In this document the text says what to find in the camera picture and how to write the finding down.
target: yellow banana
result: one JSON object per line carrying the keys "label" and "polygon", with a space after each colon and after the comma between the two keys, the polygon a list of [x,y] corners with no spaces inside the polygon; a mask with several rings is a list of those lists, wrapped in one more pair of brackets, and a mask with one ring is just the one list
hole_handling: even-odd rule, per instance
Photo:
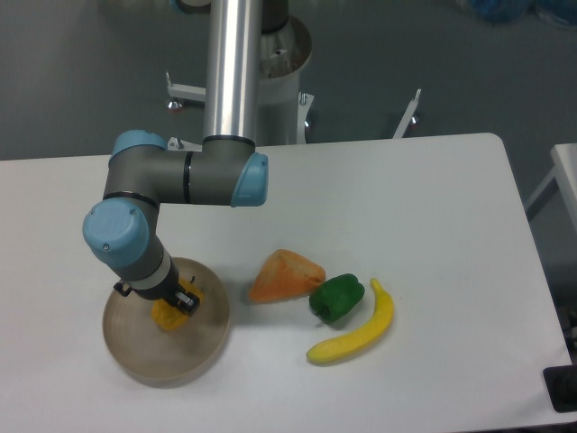
{"label": "yellow banana", "polygon": [[311,347],[307,358],[315,364],[324,364],[352,355],[376,341],[389,327],[395,305],[392,297],[381,287],[376,278],[371,278],[375,294],[375,310],[367,323],[354,331],[336,336]]}
{"label": "yellow banana", "polygon": [[[184,290],[197,295],[200,299],[200,304],[202,305],[205,301],[205,294],[197,286],[182,277],[179,278],[179,284]],[[176,307],[172,307],[164,299],[154,301],[152,304],[151,316],[152,320],[154,320],[156,324],[165,331],[172,331],[177,327],[181,327],[187,323],[188,320],[186,314],[181,313]]]}

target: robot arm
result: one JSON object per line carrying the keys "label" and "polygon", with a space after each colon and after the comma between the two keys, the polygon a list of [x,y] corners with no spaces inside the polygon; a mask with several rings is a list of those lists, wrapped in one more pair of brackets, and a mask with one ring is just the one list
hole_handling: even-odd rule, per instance
{"label": "robot arm", "polygon": [[156,134],[128,131],[114,145],[103,201],[83,235],[95,256],[145,299],[192,314],[198,298],[158,236],[160,203],[260,206],[268,159],[254,151],[260,0],[212,2],[202,152],[168,152]]}

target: blue object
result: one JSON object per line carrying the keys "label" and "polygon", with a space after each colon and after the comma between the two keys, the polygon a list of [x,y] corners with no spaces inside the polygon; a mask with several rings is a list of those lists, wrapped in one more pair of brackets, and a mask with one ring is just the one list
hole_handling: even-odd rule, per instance
{"label": "blue object", "polygon": [[469,0],[477,16],[490,23],[510,23],[521,18],[532,0]]}
{"label": "blue object", "polygon": [[180,9],[179,3],[177,2],[177,0],[170,0],[170,5],[172,6],[172,9],[174,9],[176,12],[180,12],[182,14],[185,14],[185,12]]}
{"label": "blue object", "polygon": [[112,268],[136,262],[150,238],[146,216],[124,198],[109,198],[94,206],[84,218],[82,234],[98,260]]}
{"label": "blue object", "polygon": [[116,142],[114,143],[114,149],[112,150],[112,155],[110,156],[110,161],[120,152],[130,149],[134,146],[157,146],[165,151],[169,148],[166,141],[159,135],[153,133],[147,133],[142,129],[133,129],[132,131],[126,131],[118,135]]}
{"label": "blue object", "polygon": [[536,10],[550,24],[577,28],[577,0],[537,0]]}
{"label": "blue object", "polygon": [[267,201],[269,187],[269,158],[253,153],[236,182],[231,206],[260,206]]}

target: light blue joint cap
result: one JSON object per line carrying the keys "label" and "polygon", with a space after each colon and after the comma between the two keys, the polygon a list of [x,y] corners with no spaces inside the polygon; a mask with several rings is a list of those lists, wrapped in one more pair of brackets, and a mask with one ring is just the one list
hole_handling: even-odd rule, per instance
{"label": "light blue joint cap", "polygon": [[146,216],[124,198],[109,198],[94,206],[84,218],[82,234],[98,260],[112,268],[136,262],[150,238]]}
{"label": "light blue joint cap", "polygon": [[170,0],[170,5],[172,6],[172,9],[176,12],[180,12],[181,14],[184,14],[185,12],[180,9],[179,4],[177,3],[177,0]]}
{"label": "light blue joint cap", "polygon": [[132,131],[126,131],[118,135],[108,163],[110,163],[118,153],[134,146],[157,146],[165,151],[169,148],[167,142],[161,136],[148,133],[142,129],[133,129]]}
{"label": "light blue joint cap", "polygon": [[269,158],[253,153],[236,182],[231,206],[261,206],[267,201],[269,188]]}

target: gray floor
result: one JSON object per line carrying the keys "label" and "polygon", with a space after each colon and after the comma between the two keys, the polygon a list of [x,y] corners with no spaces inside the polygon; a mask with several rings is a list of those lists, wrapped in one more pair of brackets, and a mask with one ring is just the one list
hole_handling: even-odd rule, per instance
{"label": "gray floor", "polygon": [[[109,153],[124,130],[202,139],[201,106],[164,108],[164,71],[204,86],[208,17],[142,0],[0,0],[0,160]],[[495,133],[519,195],[577,142],[577,32],[529,14],[493,27],[454,0],[292,0],[314,52],[312,142],[391,137],[423,89],[414,136]],[[577,299],[577,234],[560,197],[532,223],[556,300]]]}

